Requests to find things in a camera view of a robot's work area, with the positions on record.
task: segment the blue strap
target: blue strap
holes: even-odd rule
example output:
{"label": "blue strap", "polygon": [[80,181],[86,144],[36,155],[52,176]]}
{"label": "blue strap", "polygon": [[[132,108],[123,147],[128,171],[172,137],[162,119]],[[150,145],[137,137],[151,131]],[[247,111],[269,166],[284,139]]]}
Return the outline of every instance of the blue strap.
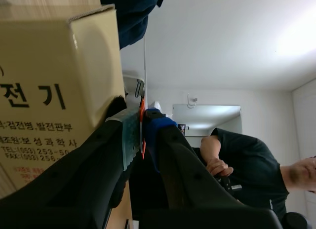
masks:
{"label": "blue strap", "polygon": [[158,160],[156,153],[156,136],[160,129],[166,128],[169,126],[178,126],[176,122],[171,120],[170,118],[157,118],[153,119],[150,123],[145,125],[145,140],[146,140],[146,148],[149,150],[150,155],[152,156],[155,170],[158,170]]}

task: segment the dark blue cloth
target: dark blue cloth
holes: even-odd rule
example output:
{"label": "dark blue cloth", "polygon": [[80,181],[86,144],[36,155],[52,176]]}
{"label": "dark blue cloth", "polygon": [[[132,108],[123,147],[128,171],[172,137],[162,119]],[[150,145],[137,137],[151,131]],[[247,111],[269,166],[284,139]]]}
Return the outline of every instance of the dark blue cloth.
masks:
{"label": "dark blue cloth", "polygon": [[[149,110],[156,110],[157,112],[160,112],[156,108],[150,108]],[[178,125],[172,119],[167,118],[167,117],[152,119],[149,123],[144,122],[143,125],[145,129],[144,135],[145,135],[145,140],[146,140],[146,148],[149,150],[150,155],[152,156],[155,170],[159,172],[158,160],[157,160],[157,154],[156,154],[157,133],[162,128],[166,128],[169,126],[178,127]]]}
{"label": "dark blue cloth", "polygon": [[163,0],[101,0],[101,4],[115,4],[118,18],[119,46],[124,48],[143,38],[148,15]]}

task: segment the man's arm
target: man's arm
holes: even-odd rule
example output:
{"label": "man's arm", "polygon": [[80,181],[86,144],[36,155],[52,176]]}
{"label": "man's arm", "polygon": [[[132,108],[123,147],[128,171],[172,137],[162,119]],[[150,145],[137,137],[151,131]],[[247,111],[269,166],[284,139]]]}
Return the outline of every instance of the man's arm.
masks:
{"label": "man's arm", "polygon": [[218,140],[218,136],[212,135],[202,138],[200,152],[206,163],[214,158],[219,159],[220,150],[221,142]]}
{"label": "man's arm", "polygon": [[213,175],[229,176],[234,169],[229,167],[224,161],[219,159],[221,150],[221,142],[218,136],[212,135],[202,139],[200,153],[202,158],[207,163],[207,170]]}

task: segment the man's hand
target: man's hand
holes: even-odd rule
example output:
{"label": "man's hand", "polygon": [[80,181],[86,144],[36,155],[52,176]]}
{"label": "man's hand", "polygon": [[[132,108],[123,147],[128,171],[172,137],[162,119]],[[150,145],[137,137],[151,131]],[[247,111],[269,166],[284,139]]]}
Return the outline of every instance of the man's hand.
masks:
{"label": "man's hand", "polygon": [[220,176],[229,176],[234,171],[232,167],[229,167],[224,161],[218,158],[213,158],[208,161],[206,169],[212,174],[212,176],[217,174]]}

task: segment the white wall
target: white wall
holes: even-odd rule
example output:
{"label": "white wall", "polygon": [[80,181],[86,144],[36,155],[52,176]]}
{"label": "white wall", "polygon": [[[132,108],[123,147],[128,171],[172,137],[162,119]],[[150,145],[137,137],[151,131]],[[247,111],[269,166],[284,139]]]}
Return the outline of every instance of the white wall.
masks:
{"label": "white wall", "polygon": [[207,129],[186,129],[185,137],[191,147],[199,148],[201,146],[201,140],[204,136],[208,135]]}
{"label": "white wall", "polygon": [[186,137],[186,140],[193,148],[199,148],[201,146],[202,137]]}
{"label": "white wall", "polygon": [[217,127],[234,133],[242,134],[241,117],[237,116],[234,119],[231,119]]}
{"label": "white wall", "polygon": [[[316,155],[316,80],[293,92],[299,151],[302,159]],[[306,192],[307,209],[316,228],[316,195]]]}
{"label": "white wall", "polygon": [[[187,94],[203,105],[240,105],[243,134],[263,140],[280,164],[292,164],[299,159],[293,101],[290,92],[243,90],[177,90],[149,89],[149,102],[159,101],[166,114],[172,114],[173,104],[186,104]],[[288,211],[304,215],[303,192],[289,195]]]}

